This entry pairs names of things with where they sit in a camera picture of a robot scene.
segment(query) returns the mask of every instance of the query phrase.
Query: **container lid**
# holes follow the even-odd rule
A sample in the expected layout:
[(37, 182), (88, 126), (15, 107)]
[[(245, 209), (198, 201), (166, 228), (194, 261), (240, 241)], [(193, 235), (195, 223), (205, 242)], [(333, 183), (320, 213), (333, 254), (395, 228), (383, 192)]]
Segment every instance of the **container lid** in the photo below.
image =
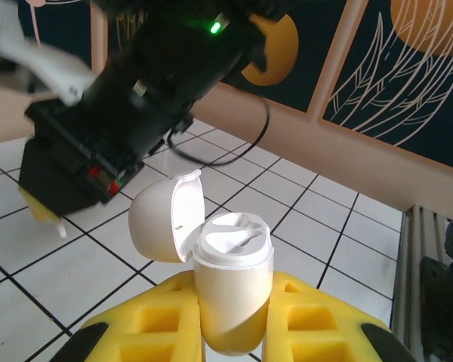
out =
[(163, 179), (133, 200), (129, 232), (143, 256), (160, 262), (190, 259), (205, 222), (200, 175), (194, 170)]

